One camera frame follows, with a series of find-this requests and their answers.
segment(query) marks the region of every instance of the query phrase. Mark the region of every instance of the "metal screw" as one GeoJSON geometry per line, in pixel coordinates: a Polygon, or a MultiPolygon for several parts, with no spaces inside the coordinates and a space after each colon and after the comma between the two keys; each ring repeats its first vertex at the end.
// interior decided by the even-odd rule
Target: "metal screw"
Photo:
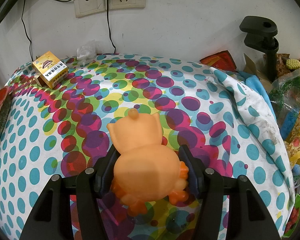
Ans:
{"type": "Polygon", "coordinates": [[[85,173],[86,174],[92,174],[94,172],[93,168],[86,168],[85,173]]]}
{"type": "Polygon", "coordinates": [[[244,175],[241,175],[241,176],[239,177],[239,179],[240,179],[241,181],[243,181],[243,182],[247,182],[247,181],[248,181],[248,178],[247,178],[246,176],[244,176],[244,175]]]}
{"type": "Polygon", "coordinates": [[[58,174],[55,174],[51,177],[52,181],[57,181],[58,179],[60,179],[60,176],[58,174]]]}
{"type": "Polygon", "coordinates": [[[206,173],[212,175],[214,173],[214,169],[212,169],[212,168],[206,168],[206,173]]]}

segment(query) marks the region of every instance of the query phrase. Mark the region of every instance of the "orange rubber toy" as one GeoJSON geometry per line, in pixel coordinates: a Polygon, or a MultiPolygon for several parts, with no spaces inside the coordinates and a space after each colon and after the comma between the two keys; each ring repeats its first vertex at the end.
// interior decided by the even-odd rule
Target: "orange rubber toy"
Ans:
{"type": "Polygon", "coordinates": [[[177,154],[162,145],[159,113],[140,114],[130,109],[128,116],[107,128],[121,154],[114,165],[111,189],[128,207],[130,216],[146,214],[145,202],[169,196],[172,205],[186,201],[188,167],[177,154]]]}

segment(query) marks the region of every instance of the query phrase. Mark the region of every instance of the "blue cloth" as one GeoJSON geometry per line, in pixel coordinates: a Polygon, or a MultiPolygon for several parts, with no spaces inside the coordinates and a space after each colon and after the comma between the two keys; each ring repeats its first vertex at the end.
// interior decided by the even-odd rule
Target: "blue cloth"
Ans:
{"type": "Polygon", "coordinates": [[[271,102],[270,102],[270,99],[269,99],[269,96],[268,96],[267,92],[265,91],[263,85],[259,81],[258,77],[255,76],[255,75],[251,75],[249,73],[246,73],[244,71],[239,71],[239,73],[242,77],[244,77],[246,79],[245,84],[263,97],[263,99],[265,100],[265,102],[269,106],[269,108],[270,108],[270,110],[271,110],[271,112],[274,116],[274,119],[277,121],[277,119],[275,117],[275,114],[274,114],[274,110],[272,108],[272,105],[271,105],[271,102]]]}

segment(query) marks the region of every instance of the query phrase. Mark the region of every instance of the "barcode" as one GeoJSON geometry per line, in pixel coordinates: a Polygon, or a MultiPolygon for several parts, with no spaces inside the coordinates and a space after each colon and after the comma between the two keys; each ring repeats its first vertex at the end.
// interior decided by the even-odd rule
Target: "barcode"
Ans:
{"type": "Polygon", "coordinates": [[[65,77],[67,76],[67,72],[64,73],[60,78],[58,78],[53,84],[52,87],[55,87],[56,85],[58,85],[65,77]]]}

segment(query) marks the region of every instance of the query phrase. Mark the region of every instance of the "toy body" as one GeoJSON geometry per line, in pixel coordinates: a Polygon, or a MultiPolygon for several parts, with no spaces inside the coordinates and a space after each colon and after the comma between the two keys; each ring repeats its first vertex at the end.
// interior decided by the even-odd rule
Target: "toy body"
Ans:
{"type": "Polygon", "coordinates": [[[186,201],[189,169],[170,148],[161,145],[159,114],[128,116],[107,125],[112,142],[121,156],[114,166],[112,191],[127,206],[128,214],[146,214],[145,202],[169,196],[171,204],[186,201]]]}

